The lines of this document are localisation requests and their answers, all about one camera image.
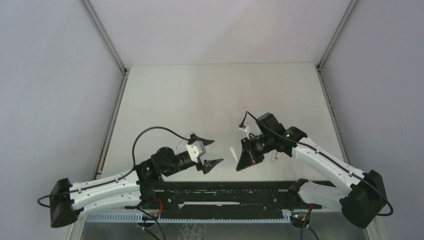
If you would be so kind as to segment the white yellow marker pen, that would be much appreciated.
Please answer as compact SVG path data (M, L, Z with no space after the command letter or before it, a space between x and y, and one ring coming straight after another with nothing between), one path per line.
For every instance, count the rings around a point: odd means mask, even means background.
M275 159L274 159L275 154L276 154L276 151L274 151L274 152L272 153L272 155L271 155L271 158L270 158L270 162L271 162L271 163L273 163L273 162L275 161Z

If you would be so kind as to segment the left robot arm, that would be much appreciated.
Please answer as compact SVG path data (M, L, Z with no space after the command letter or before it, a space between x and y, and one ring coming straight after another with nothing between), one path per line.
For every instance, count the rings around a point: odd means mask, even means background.
M157 196L154 186L191 167L208 174L223 159L201 160L206 146L213 140L191 134L185 151L176 154L165 146L130 170L97 180L72 183L68 178L56 182L50 194L49 214L51 228L61 228L94 212L142 206L153 207Z

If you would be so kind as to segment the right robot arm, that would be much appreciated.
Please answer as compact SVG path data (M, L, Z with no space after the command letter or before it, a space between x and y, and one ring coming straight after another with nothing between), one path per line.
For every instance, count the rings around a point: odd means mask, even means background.
M332 186L321 185L300 178L287 191L289 210L305 204L318 205L341 212L361 229L367 228L377 216L382 217L384 207L389 208L387 216L394 213L384 180L377 171L365 172L336 158L296 126L285 128L270 112L254 120L260 130L258 135L251 133L244 121L239 124L246 137L241 139L236 171L263 162L265 154L275 151L308 165L332 183Z

